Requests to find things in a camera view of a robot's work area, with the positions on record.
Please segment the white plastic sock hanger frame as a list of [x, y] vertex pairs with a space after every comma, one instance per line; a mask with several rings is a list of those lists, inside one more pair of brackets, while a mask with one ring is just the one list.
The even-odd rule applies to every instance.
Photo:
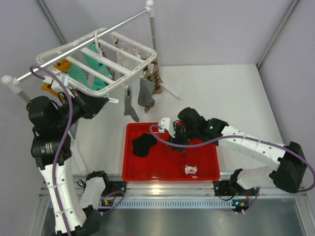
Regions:
[[111, 43], [100, 39], [104, 28], [97, 29], [73, 42], [59, 46], [37, 56], [40, 65], [63, 53], [48, 69], [59, 75], [67, 73], [68, 86], [95, 97], [107, 97], [117, 87], [130, 91], [128, 80], [144, 77], [145, 68], [153, 68], [157, 57], [154, 49], [138, 43], [120, 33], [109, 34]]

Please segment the black sock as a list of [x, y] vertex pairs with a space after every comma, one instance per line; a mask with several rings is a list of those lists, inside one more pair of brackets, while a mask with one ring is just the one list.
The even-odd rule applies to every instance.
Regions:
[[156, 138], [152, 134], [144, 133], [132, 141], [132, 153], [137, 157], [146, 157], [150, 148], [157, 144]]

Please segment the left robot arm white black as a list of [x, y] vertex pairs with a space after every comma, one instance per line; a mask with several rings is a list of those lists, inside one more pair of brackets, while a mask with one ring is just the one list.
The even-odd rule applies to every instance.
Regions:
[[109, 101], [75, 89], [71, 101], [58, 105], [46, 96], [32, 99], [26, 106], [33, 124], [31, 155], [44, 177], [55, 215], [56, 236], [91, 236], [100, 229], [97, 208], [102, 195], [111, 191], [105, 171], [87, 175], [84, 192], [78, 198], [71, 170], [69, 128], [80, 118], [94, 118]]

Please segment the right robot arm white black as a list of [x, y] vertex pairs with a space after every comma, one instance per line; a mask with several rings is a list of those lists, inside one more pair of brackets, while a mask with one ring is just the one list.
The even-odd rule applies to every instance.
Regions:
[[249, 156], [264, 164], [255, 169], [236, 169], [230, 177], [230, 190], [241, 195], [254, 187], [277, 187], [287, 193], [297, 193], [306, 171], [304, 154], [298, 143], [289, 145], [268, 143], [249, 136], [226, 121], [206, 120], [195, 109], [187, 107], [178, 114], [178, 121], [162, 118], [160, 125], [169, 133], [171, 148], [180, 152], [191, 140], [214, 144]]

